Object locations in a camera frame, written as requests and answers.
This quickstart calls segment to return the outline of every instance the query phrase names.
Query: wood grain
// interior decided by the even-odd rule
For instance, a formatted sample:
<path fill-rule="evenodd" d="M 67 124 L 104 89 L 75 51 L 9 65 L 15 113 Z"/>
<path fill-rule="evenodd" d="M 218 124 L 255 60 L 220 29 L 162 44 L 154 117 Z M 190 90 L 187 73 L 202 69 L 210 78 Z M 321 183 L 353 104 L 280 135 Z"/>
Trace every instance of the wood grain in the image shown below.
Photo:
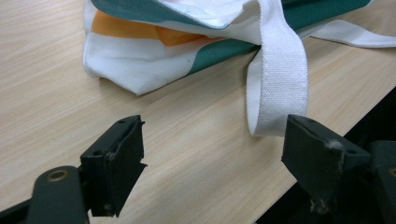
<path fill-rule="evenodd" d="M 341 18 L 396 35 L 396 3 Z M 140 114 L 148 168 L 119 219 L 92 223 L 252 223 L 293 183 L 283 139 L 254 138 L 246 119 L 253 53 L 135 96 L 81 66 L 82 1 L 0 3 L 0 210 L 30 197 L 35 179 L 79 155 L 113 122 Z M 346 133 L 396 86 L 396 49 L 308 38 L 308 117 Z"/>

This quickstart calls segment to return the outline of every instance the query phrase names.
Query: orange patch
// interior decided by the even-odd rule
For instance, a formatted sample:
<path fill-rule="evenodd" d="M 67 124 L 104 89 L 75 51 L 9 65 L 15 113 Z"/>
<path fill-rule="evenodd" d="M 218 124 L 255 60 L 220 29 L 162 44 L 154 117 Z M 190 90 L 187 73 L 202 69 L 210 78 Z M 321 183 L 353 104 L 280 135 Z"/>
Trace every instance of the orange patch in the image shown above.
<path fill-rule="evenodd" d="M 192 34 L 172 30 L 157 25 L 146 24 L 138 21 L 127 21 L 97 11 L 92 22 L 91 30 L 99 35 L 109 35 L 124 38 L 158 39 L 165 46 L 175 46 L 190 43 L 205 35 Z"/>

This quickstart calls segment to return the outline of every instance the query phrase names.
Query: multicolored fabric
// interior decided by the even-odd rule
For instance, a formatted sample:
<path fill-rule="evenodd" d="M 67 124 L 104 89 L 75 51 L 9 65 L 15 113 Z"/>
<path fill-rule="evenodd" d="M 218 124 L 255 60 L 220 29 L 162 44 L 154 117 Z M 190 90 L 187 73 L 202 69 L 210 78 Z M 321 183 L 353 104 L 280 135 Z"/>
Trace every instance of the multicolored fabric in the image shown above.
<path fill-rule="evenodd" d="M 85 0 L 83 64 L 143 94 L 259 49 L 247 71 L 248 126 L 252 135 L 283 135 L 287 115 L 304 115 L 307 104 L 304 47 L 292 29 L 368 2 Z"/>

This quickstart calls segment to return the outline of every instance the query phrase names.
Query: light wood surface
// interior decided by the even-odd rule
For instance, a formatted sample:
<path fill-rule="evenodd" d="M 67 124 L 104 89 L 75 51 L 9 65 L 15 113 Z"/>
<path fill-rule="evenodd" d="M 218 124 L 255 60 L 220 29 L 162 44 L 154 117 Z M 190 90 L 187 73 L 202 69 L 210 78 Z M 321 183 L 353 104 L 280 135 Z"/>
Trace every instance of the light wood surface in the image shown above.
<path fill-rule="evenodd" d="M 396 35 L 396 2 L 341 18 Z M 254 138 L 246 118 L 253 53 L 135 96 L 81 65 L 82 1 L 0 3 L 0 210 L 28 199 L 50 168 L 79 155 L 118 119 L 140 114 L 148 168 L 120 218 L 92 223 L 252 223 L 295 182 L 283 138 Z M 307 116 L 346 133 L 396 86 L 396 49 L 305 40 Z"/>

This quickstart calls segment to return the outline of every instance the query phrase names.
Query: white strap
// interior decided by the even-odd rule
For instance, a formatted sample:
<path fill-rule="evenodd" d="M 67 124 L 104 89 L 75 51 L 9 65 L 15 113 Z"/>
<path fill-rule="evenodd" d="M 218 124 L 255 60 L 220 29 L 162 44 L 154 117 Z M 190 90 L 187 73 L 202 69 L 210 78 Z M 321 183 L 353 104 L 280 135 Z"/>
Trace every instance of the white strap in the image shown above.
<path fill-rule="evenodd" d="M 347 21 L 331 21 L 311 36 L 360 48 L 396 47 L 395 36 L 377 35 Z"/>
<path fill-rule="evenodd" d="M 305 51 L 285 21 L 281 1 L 259 4 L 262 48 L 247 70 L 247 122 L 252 135 L 284 135 L 288 114 L 306 111 Z"/>

